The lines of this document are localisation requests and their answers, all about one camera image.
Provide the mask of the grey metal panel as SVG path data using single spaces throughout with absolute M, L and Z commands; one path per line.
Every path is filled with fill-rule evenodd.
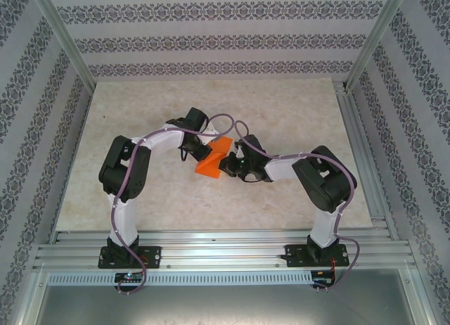
M 111 287 L 51 286 L 37 325 L 416 325 L 406 298 L 347 287 L 161 286 L 121 296 Z

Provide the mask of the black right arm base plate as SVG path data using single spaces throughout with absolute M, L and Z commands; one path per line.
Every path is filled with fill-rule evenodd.
M 347 248 L 337 244 L 328 248 L 318 248 L 313 245 L 287 245 L 285 255 L 281 259 L 288 267 L 348 267 L 349 257 Z

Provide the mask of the aluminium mounting rail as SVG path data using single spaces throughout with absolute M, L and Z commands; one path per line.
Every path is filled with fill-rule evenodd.
M 304 230 L 154 231 L 142 232 L 143 246 L 160 246 L 160 268 L 174 271 L 284 270 L 281 256 L 288 244 L 307 239 Z M 343 229 L 342 243 L 355 269 L 416 267 L 408 241 L 392 240 L 383 223 L 372 228 Z M 88 271 L 97 268 L 105 232 L 61 232 L 52 244 L 37 248 L 34 270 Z

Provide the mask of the orange paper sheet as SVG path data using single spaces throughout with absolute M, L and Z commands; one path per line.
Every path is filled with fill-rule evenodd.
M 225 136 L 220 137 L 216 141 L 209 142 L 207 146 L 212 151 L 204 160 L 198 163 L 195 173 L 218 179 L 221 174 L 219 164 L 229 154 L 232 142 L 232 138 Z

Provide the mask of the aluminium frame post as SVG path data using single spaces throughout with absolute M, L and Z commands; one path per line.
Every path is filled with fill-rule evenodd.
M 399 269 L 413 323 L 415 325 L 437 325 L 430 300 L 418 269 Z
M 394 14 L 400 7 L 403 0 L 387 0 L 384 4 L 374 26 L 372 27 L 366 41 L 364 42 L 359 55 L 349 71 L 346 80 L 343 82 L 346 92 L 353 90 L 360 74 L 363 72 L 372 53 L 375 51 L 379 41 L 382 39 Z
M 70 62 L 74 65 L 87 91 L 90 95 L 93 95 L 96 89 L 96 80 L 83 59 L 58 9 L 52 0 L 35 0 L 35 2 L 53 30 L 53 33 L 56 35 L 61 47 L 66 52 Z
M 42 270 L 30 274 L 12 325 L 36 325 L 48 279 L 49 274 Z

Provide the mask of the aluminium side rail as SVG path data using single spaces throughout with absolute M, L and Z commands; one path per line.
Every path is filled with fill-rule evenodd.
M 345 89 L 343 82 L 332 82 L 334 92 L 340 107 L 342 119 L 349 138 L 360 183 L 368 204 L 369 215 L 374 220 L 383 219 L 392 240 L 398 241 L 399 235 L 395 229 L 392 214 L 386 200 L 375 161 L 371 154 L 359 113 L 354 99 Z

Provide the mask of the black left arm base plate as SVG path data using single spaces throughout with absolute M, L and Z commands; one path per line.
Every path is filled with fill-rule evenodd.
M 161 247 L 139 246 L 134 250 L 137 260 L 126 248 L 117 249 L 104 246 L 101 248 L 98 259 L 99 269 L 141 269 L 142 265 L 146 269 L 159 269 L 161 261 Z

